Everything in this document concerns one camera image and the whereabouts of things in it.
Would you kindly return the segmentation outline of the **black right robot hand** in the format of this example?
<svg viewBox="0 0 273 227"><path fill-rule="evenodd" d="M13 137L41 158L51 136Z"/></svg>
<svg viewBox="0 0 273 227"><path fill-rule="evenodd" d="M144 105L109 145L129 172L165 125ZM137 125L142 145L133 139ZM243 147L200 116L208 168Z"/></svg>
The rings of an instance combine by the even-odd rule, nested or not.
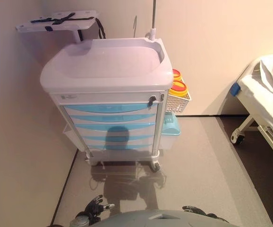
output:
<svg viewBox="0 0 273 227"><path fill-rule="evenodd" d="M195 206L189 206L189 205L183 206L182 209L186 212L191 212L191 213L206 216L206 213L203 210L201 210L200 208L197 208Z"/></svg>

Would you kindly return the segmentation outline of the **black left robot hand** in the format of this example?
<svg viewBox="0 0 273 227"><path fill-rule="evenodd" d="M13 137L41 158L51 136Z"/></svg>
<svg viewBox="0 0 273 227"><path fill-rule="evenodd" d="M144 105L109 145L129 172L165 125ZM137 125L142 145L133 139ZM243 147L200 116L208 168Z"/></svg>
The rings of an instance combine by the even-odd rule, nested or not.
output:
<svg viewBox="0 0 273 227"><path fill-rule="evenodd" d="M103 195L100 194L96 197L94 197L86 206L84 212L85 214L90 218L96 218L98 217L102 212L111 210L115 208L115 204L105 204L102 205L103 202Z"/></svg>

